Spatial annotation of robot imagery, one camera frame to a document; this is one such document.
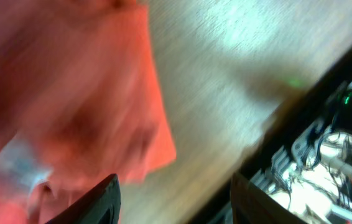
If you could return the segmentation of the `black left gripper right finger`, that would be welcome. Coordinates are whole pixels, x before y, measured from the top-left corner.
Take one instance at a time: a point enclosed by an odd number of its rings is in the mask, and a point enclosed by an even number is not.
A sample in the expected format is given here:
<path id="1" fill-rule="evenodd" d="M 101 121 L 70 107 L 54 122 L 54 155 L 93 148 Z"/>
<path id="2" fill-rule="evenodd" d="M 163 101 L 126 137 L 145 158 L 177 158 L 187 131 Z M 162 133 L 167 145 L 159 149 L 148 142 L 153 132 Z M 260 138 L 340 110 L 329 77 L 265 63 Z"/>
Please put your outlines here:
<path id="1" fill-rule="evenodd" d="M 231 179 L 234 224 L 305 224 L 239 173 Z"/>

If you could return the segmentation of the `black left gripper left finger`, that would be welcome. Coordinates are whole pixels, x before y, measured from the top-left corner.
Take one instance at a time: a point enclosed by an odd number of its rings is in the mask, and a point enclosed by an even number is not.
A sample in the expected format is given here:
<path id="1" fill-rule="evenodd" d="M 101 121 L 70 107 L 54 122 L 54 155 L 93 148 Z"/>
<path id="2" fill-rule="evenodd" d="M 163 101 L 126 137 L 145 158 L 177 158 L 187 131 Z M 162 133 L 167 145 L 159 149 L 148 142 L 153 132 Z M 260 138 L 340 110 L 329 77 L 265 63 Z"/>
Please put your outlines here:
<path id="1" fill-rule="evenodd" d="M 111 174 L 47 224 L 118 224 L 121 191 Z"/>

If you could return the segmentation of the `orange printed t-shirt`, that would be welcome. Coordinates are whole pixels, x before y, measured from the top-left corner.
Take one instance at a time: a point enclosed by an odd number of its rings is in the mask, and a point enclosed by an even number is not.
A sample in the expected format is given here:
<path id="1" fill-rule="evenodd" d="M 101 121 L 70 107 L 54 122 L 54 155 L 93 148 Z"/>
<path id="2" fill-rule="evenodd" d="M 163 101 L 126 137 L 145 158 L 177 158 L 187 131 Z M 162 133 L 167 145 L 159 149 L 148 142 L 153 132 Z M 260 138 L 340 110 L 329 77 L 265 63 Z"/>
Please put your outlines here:
<path id="1" fill-rule="evenodd" d="M 0 223 L 45 223 L 176 156 L 145 4 L 0 0 Z"/>

